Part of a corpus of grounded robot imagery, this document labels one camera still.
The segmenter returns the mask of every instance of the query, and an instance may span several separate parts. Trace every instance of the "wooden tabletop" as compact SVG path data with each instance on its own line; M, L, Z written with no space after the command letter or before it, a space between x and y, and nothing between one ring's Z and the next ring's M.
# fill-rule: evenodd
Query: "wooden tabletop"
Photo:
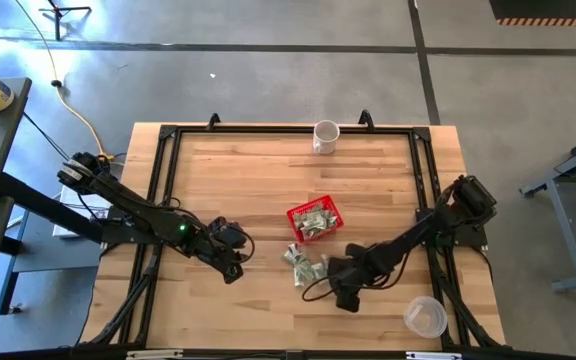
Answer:
M128 149L122 183L143 196L160 125L135 124ZM465 173L457 131L452 126L430 129L440 183L445 186ZM170 157L171 146L167 148L164 164ZM157 200L162 196L165 168ZM332 196L345 227L305 248L315 261L320 254L343 255L348 242L371 244L407 230L414 224L418 206L407 138L342 135L334 155L315 156L312 136L306 134L184 135L173 196L206 223L219 215L239 222L256 240L257 250L244 265L244 276L226 285L212 268L166 249L148 347L440 349L438 339L419 337L403 321L410 301L432 296L422 248L413 250L396 286L361 291L356 314L336 308L334 296L311 303L301 300L303 289L294 286L292 268L281 260L295 241L286 211L324 194ZM102 258L82 340L99 333L125 298L134 252L135 246L122 245ZM490 335L503 343L486 263L469 248L456 249L455 258L465 303ZM451 335L457 340L454 313L449 304L446 307ZM133 321L133 335L140 313Z

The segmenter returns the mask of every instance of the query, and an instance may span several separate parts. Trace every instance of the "clear plastic container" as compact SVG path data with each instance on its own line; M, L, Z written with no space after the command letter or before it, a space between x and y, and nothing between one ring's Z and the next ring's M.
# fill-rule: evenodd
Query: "clear plastic container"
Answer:
M446 330L448 315L439 301L430 296L420 296L408 305L404 322L419 336L432 339Z

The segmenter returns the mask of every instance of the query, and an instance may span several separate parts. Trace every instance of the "red basket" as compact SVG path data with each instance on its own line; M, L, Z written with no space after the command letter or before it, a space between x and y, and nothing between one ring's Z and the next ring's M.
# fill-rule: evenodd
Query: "red basket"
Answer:
M332 198L330 197L330 195L320 197L319 199L315 199L315 200L310 201L306 204L297 206L296 208L290 209L286 212L286 215L288 215L288 221L290 221L290 227L292 228L292 231L295 233L295 237L297 238L298 243L304 242L304 235L295 226L295 221L292 219L293 214L306 213L310 209L312 209L315 205L317 205L319 203L321 203L324 210L332 210L332 212L335 213L335 216L337 216L337 225L335 225L334 227L331 227L330 229L327 229L325 231L322 231L322 232L314 235L313 237L308 239L308 241L318 239L318 238L320 238L326 234L330 234L331 232L344 226L344 220L341 218L341 214L339 213L339 210L337 210L337 207L335 206L335 203L332 201Z

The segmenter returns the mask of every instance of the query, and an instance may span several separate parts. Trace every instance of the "concrete floor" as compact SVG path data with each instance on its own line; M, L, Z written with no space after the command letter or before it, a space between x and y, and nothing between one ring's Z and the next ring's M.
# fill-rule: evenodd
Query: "concrete floor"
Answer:
M22 1L45 34L52 25ZM60 1L73 5L74 1ZM64 18L66 40L128 43L414 46L406 0L88 0ZM576 28L499 27L484 0L418 0L427 46L576 48ZM11 0L0 0L0 37L36 39ZM95 151L87 129L57 102L48 58L26 40L0 40L0 77L28 76L27 112L64 149ZM55 51L70 103L106 150L125 151L137 121L428 124L415 54ZM549 199L517 188L576 145L576 57L430 56L442 124L456 125L470 173L499 201L487 226L495 291L508 343L576 354L576 291L553 294L573 274ZM54 195L59 159L23 122L6 169ZM6 259L0 259L0 286ZM0 351L73 344L85 321L95 269L26 274L0 317Z

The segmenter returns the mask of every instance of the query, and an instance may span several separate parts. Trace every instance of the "white mug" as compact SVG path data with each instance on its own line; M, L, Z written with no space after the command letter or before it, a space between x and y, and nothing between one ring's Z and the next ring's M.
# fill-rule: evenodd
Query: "white mug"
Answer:
M315 124L312 149L315 154L330 154L335 151L338 138L339 125L330 120L322 120Z

